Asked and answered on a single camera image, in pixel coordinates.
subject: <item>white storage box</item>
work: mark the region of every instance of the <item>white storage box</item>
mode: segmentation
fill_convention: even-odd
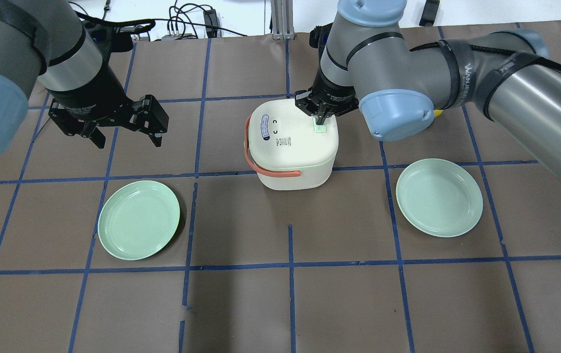
[[[315,188],[332,172],[339,147],[337,120],[331,116],[318,126],[293,99],[266,102],[247,119],[244,146],[247,162],[268,188]]]

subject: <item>green tab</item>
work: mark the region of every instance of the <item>green tab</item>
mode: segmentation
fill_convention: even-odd
[[[317,117],[314,116],[313,117],[313,130],[314,132],[321,134],[323,132],[326,132],[326,122],[323,123],[323,125],[318,125],[316,124],[317,122]]]

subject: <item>light green plate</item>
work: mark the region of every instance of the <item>light green plate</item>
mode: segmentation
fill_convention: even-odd
[[[483,212],[483,195],[475,179],[443,159],[422,159],[406,167],[398,179],[396,198],[415,228],[437,237],[467,233]]]
[[[104,249],[123,260],[154,255],[173,237],[180,221],[178,199],[157,181],[141,180],[117,190],[99,213]]]

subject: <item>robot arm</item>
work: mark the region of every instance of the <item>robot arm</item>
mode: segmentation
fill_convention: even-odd
[[[359,107],[380,141],[427,128],[433,109],[474,101],[561,181],[561,66],[528,29],[409,50],[406,0],[340,0],[312,87],[296,105],[322,124]]]
[[[109,57],[65,0],[0,0],[0,154],[27,114],[37,77],[54,96],[49,116],[64,134],[103,148],[97,127],[122,126],[159,147],[169,117],[153,96],[128,98]]]

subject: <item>orange handle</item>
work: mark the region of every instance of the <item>orange handle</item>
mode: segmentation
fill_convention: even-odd
[[[249,167],[251,167],[255,172],[257,172],[258,174],[263,174],[265,176],[269,176],[272,178],[292,178],[292,177],[299,177],[301,175],[301,172],[299,170],[293,170],[291,172],[274,172],[272,170],[267,170],[264,168],[259,167],[258,165],[256,165],[256,163],[249,157],[249,153],[247,152],[247,150],[249,149],[249,142],[247,140],[247,127],[249,126],[249,119],[252,118],[252,114],[250,114],[247,117],[247,121],[245,122],[245,138],[244,138],[244,142],[243,142],[243,147],[244,147],[244,154],[245,154],[245,160],[247,161],[247,163],[249,164]]]

